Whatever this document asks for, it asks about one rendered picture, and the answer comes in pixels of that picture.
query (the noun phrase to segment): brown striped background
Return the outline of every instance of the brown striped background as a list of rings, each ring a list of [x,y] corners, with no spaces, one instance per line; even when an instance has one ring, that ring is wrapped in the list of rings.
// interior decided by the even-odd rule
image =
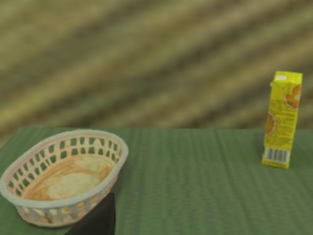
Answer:
[[[0,142],[21,126],[264,127],[275,71],[304,74],[313,0],[0,0]]]

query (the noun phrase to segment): yellow juice carton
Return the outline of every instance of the yellow juice carton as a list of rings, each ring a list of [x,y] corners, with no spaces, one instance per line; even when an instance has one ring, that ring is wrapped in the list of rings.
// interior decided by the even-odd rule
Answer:
[[[278,71],[271,83],[262,164],[289,168],[298,118],[302,74]]]

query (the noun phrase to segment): oval basket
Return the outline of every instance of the oval basket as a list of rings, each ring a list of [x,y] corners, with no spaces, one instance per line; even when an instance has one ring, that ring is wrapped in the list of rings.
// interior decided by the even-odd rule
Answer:
[[[110,192],[127,156],[127,145],[114,134],[98,130],[63,132],[39,142],[16,159],[1,177],[0,192],[28,223],[41,227],[70,225],[80,220]],[[57,200],[25,197],[28,192],[33,192],[30,189],[34,185],[45,182],[55,167],[86,157],[112,165],[94,187]]]

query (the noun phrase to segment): black object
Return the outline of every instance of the black object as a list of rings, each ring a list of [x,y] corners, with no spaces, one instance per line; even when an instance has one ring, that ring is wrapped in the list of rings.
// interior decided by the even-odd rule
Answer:
[[[109,193],[65,235],[114,235],[115,199]]]

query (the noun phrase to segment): green table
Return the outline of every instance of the green table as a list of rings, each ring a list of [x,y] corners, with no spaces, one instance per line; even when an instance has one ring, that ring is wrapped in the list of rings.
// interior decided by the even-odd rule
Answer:
[[[0,173],[40,140],[70,128],[22,128]],[[105,129],[130,155],[116,193],[117,235],[313,234],[313,132],[298,131],[288,170],[261,165],[260,130]],[[0,197],[1,235],[63,235],[23,222]]]

